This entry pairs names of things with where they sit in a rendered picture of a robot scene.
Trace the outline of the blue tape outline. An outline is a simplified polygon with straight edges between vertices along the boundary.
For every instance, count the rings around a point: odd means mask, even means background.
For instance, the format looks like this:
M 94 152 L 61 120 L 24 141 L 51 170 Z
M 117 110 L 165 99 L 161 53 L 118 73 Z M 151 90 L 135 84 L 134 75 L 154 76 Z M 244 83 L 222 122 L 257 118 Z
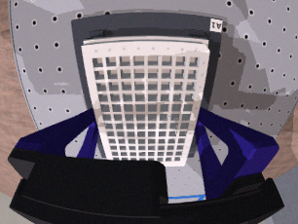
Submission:
M 187 199 L 187 198 L 197 198 L 199 197 L 198 201 L 201 201 L 205 195 L 195 195 L 195 196 L 183 196 L 183 197 L 168 197 L 168 199 Z

